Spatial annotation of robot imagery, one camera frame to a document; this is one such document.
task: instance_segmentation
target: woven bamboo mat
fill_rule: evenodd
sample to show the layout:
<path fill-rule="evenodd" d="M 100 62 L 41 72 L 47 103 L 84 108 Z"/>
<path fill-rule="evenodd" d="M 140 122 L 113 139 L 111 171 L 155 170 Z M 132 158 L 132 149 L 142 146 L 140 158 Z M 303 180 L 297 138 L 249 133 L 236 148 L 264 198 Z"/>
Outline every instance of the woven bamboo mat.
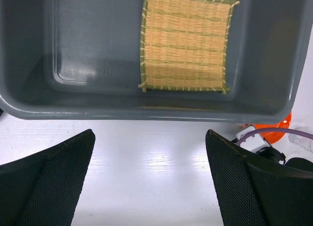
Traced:
<path fill-rule="evenodd" d="M 236 0 L 144 0 L 141 84 L 226 93 L 226 51 Z"/>

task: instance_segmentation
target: orange bowl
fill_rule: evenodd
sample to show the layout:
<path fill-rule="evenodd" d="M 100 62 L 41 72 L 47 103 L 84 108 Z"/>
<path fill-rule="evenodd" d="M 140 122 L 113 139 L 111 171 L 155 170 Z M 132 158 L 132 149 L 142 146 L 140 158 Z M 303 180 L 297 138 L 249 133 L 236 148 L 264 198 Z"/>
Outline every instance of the orange bowl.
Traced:
<path fill-rule="evenodd" d="M 268 127 L 279 127 L 279 128 L 289 128 L 291 123 L 291 113 L 280 123 L 277 123 L 275 125 L 265 125 L 265 124 L 254 124 L 254 127 L 256 129 L 260 128 L 268 128 Z M 285 133 L 282 132 L 263 132 L 261 135 L 270 143 L 274 144 L 277 141 L 279 141 Z"/>

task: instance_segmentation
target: purple tube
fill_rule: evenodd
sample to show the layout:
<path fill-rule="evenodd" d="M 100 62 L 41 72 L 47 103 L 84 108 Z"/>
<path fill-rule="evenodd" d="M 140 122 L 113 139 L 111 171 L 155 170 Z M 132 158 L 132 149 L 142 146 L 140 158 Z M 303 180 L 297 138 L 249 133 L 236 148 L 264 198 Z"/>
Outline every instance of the purple tube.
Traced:
<path fill-rule="evenodd" d="M 236 142 L 236 144 L 238 146 L 240 146 L 240 144 L 243 143 L 250 136 L 253 136 L 255 134 L 262 133 L 262 132 L 283 132 L 283 133 L 289 133 L 289 134 L 294 134 L 294 135 L 303 136 L 303 137 L 306 137 L 306 138 L 309 138 L 309 139 L 313 139 L 313 135 L 310 134 L 310 133 L 306 133 L 306 132 L 302 132 L 302 131 L 298 131 L 298 130 L 294 130 L 294 129 L 269 127 L 269 128 L 261 128 L 261 129 L 257 129 L 257 130 L 248 132 L 243 137 L 241 137 L 240 140 L 238 140 Z"/>

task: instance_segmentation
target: gray plastic bin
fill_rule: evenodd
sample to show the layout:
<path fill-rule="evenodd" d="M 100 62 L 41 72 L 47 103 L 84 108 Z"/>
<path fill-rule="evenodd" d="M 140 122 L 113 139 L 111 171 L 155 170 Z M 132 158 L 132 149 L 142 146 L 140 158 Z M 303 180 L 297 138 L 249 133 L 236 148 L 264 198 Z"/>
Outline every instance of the gray plastic bin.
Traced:
<path fill-rule="evenodd" d="M 239 0 L 227 95 L 140 83 L 143 0 L 0 0 L 0 108 L 25 119 L 275 123 L 291 110 L 313 0 Z"/>

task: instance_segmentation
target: white tabletop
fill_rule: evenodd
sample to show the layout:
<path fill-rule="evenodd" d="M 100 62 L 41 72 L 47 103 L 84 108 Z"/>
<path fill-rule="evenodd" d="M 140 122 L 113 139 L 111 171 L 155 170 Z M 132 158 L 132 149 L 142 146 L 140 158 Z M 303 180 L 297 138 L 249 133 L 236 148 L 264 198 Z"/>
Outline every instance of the white tabletop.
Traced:
<path fill-rule="evenodd" d="M 313 44 L 304 67 L 293 122 L 313 121 Z M 213 129 L 233 139 L 238 124 L 168 121 L 26 121 L 0 118 L 0 164 L 56 145 L 91 128 L 96 143 L 73 226 L 223 225 L 205 150 Z M 313 154 L 274 145 L 287 158 Z"/>

